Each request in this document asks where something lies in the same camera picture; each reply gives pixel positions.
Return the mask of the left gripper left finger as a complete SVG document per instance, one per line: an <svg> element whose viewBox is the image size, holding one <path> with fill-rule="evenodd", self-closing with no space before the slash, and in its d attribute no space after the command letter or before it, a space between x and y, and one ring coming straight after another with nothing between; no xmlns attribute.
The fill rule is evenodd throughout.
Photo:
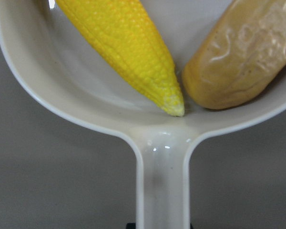
<svg viewBox="0 0 286 229"><path fill-rule="evenodd" d="M136 223L127 223L126 229L136 229Z"/></svg>

